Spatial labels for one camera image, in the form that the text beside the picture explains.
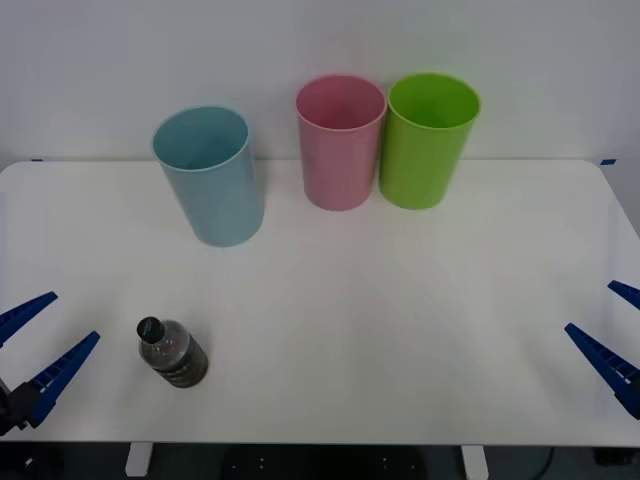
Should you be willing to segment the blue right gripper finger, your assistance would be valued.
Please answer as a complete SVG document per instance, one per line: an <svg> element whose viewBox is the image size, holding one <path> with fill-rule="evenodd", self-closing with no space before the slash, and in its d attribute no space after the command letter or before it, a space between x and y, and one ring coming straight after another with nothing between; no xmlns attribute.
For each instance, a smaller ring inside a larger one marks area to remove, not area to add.
<svg viewBox="0 0 640 480"><path fill-rule="evenodd" d="M640 290L622 282L613 280L607 287L625 301L633 305L636 309L640 309Z"/></svg>
<svg viewBox="0 0 640 480"><path fill-rule="evenodd" d="M573 323L567 324L564 331L607 383L618 402L633 418L638 420L639 369Z"/></svg>

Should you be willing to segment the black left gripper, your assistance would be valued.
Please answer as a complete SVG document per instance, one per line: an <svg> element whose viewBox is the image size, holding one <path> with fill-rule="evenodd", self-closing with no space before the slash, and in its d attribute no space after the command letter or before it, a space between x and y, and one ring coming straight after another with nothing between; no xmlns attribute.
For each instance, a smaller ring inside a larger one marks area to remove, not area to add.
<svg viewBox="0 0 640 480"><path fill-rule="evenodd" d="M48 292L31 299L0 315L0 346L37 314L53 303L58 296ZM56 402L87 360L100 340L92 331L83 340L59 357L27 382L12 391L0 380L0 435L4 436L15 426L37 428L49 415Z"/></svg>

